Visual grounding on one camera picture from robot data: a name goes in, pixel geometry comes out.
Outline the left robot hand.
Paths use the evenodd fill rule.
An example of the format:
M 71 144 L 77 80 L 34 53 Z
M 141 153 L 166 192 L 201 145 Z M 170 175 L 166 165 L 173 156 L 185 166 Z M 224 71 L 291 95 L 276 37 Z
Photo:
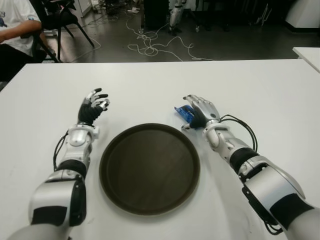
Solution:
M 102 112 L 108 110 L 110 101 L 108 94 L 101 93 L 102 88 L 95 88 L 83 99 L 77 116 L 78 124 L 92 126 Z

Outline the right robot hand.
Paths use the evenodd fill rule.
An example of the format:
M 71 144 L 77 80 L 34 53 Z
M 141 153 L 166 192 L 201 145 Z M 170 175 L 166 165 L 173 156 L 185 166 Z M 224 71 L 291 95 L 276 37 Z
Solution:
M 211 101 L 194 94 L 186 95 L 183 99 L 190 103 L 194 116 L 190 123 L 181 126 L 182 130 L 204 129 L 212 124 L 220 123 L 220 114 Z

